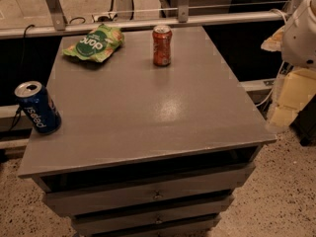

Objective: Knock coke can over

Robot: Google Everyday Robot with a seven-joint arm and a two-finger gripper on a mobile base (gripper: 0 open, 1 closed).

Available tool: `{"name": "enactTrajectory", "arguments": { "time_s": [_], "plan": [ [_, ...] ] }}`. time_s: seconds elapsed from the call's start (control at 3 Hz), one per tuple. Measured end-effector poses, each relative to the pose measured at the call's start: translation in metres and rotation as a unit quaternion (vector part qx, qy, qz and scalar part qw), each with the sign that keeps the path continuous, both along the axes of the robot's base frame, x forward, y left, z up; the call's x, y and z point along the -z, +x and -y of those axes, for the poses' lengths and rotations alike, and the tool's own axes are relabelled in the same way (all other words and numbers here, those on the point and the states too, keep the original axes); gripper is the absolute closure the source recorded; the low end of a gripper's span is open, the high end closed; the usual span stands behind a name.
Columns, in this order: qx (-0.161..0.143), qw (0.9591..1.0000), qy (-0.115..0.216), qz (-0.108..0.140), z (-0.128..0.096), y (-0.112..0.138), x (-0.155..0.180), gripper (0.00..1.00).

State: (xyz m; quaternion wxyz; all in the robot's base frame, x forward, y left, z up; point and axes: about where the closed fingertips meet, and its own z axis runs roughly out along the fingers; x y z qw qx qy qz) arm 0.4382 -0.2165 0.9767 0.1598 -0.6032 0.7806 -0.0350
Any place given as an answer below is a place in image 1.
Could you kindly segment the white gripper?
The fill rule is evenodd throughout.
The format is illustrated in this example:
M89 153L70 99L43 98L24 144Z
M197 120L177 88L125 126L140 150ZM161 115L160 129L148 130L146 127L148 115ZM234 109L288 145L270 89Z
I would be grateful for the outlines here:
M261 44L295 67L274 85L267 129L284 131L316 95L316 0L303 0L284 27Z

